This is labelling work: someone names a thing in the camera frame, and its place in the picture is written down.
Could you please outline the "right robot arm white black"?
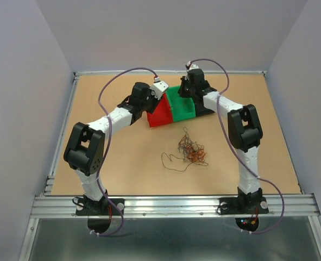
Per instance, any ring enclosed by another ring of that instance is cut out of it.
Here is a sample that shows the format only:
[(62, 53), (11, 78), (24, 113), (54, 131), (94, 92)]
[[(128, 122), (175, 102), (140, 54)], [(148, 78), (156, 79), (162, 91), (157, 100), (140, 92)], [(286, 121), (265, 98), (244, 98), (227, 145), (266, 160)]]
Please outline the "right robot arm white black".
[(220, 214), (249, 214), (258, 210), (263, 193), (257, 154), (263, 131), (255, 106), (241, 105), (224, 97), (210, 86), (197, 65), (189, 66), (187, 75), (181, 78), (178, 94), (193, 99), (205, 110), (217, 113), (220, 123), (223, 123), (222, 118), (227, 120), (228, 131), (223, 134), (238, 160), (239, 183), (236, 197), (221, 198)]

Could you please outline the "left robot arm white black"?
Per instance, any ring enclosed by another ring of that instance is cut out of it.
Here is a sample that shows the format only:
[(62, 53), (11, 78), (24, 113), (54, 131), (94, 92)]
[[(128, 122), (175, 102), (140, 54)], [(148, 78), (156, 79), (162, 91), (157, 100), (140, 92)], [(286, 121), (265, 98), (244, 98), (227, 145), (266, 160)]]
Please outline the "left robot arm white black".
[(132, 125), (143, 112), (153, 113), (162, 96), (169, 88), (162, 80), (151, 86), (136, 82), (131, 94), (109, 114), (99, 120), (83, 124), (76, 123), (64, 151), (64, 161), (76, 171), (84, 189), (82, 198), (73, 200), (77, 215), (102, 215), (108, 205), (104, 197), (106, 189), (98, 184), (98, 171), (105, 161), (105, 142), (110, 145), (111, 137), (124, 127)]

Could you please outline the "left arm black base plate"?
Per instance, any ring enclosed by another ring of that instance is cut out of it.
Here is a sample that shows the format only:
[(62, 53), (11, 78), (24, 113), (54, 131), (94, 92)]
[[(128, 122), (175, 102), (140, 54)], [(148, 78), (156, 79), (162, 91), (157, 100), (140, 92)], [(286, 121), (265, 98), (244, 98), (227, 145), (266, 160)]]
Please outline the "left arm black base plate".
[(74, 197), (72, 203), (76, 206), (76, 216), (115, 216), (119, 211), (104, 197), (100, 201), (93, 201), (87, 197)]

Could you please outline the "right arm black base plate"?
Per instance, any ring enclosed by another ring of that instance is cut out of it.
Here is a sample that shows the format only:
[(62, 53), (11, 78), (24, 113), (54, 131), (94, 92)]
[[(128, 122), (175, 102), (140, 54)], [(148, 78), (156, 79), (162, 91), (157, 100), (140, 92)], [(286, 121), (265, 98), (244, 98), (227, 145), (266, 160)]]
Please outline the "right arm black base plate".
[(219, 215), (252, 215), (268, 214), (268, 207), (263, 208), (261, 203), (266, 202), (263, 197), (261, 200), (245, 201), (238, 197), (221, 197), (216, 212)]

